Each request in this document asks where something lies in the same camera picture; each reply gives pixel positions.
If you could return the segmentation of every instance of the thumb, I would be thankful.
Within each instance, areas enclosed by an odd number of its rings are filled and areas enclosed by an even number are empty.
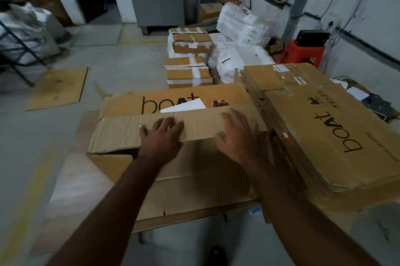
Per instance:
[[[223,138],[221,133],[217,133],[214,136],[215,139],[215,143],[217,144],[218,149],[223,153],[223,154],[227,154],[227,146],[226,146],[226,142],[225,139]]]
[[[147,137],[147,129],[144,125],[139,126],[139,136],[140,136],[140,142],[143,142],[143,140]]]

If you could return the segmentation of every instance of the black shoe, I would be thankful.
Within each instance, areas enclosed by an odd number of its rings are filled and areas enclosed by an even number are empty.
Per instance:
[[[219,247],[214,246],[211,248],[210,253],[208,254],[208,263],[207,266],[227,266],[228,260],[226,258],[225,251]]]

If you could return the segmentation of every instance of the red plastic stool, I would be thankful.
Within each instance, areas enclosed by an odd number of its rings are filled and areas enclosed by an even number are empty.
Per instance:
[[[318,68],[323,59],[325,46],[323,47],[299,47],[291,39],[286,46],[278,64],[286,63],[310,63]]]

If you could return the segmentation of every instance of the concrete floor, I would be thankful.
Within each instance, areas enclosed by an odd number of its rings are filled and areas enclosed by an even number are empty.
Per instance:
[[[166,89],[164,60],[167,58],[166,33],[142,37],[137,25],[85,25],[69,29],[74,35],[69,52],[52,66],[89,65],[79,103],[25,112],[30,89],[12,73],[0,75],[0,257],[10,244],[13,225],[40,156],[54,143],[61,147],[57,164],[43,181],[44,191],[25,214],[29,229],[18,239],[9,263],[43,265],[48,254],[29,256],[35,234],[53,191],[65,153],[73,141],[83,112],[100,109],[102,100],[94,81],[106,93]],[[32,81],[44,69],[24,70]],[[202,265],[208,250],[223,246],[232,265],[293,265],[272,225],[262,214],[250,216],[247,210],[222,216],[157,228],[144,233],[146,244],[133,234],[123,265]],[[396,203],[363,212],[356,217],[336,219],[341,227],[375,256],[382,265],[400,260],[400,208]]]

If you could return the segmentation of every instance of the hand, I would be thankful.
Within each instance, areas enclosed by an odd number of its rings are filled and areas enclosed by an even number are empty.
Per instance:
[[[172,117],[156,121],[150,132],[147,132],[145,126],[140,126],[141,143],[138,157],[148,159],[160,167],[168,164],[178,155],[182,147],[182,143],[178,140],[183,127],[182,121],[175,124]]]
[[[247,118],[235,110],[232,114],[222,113],[222,116],[226,135],[215,136],[218,149],[239,163],[247,174],[256,174],[263,154],[257,123],[251,128]]]

